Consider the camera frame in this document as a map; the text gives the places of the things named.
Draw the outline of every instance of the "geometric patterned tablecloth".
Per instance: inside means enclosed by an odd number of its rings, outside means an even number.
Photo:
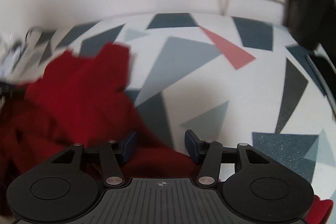
[[[36,29],[7,80],[34,80],[65,49],[92,57],[107,42],[130,47],[126,93],[167,145],[186,153],[189,128],[228,147],[250,143],[336,202],[336,122],[305,60],[309,51],[284,27],[207,14],[148,14]],[[223,166],[221,179],[232,173]],[[336,223],[336,210],[328,223]]]

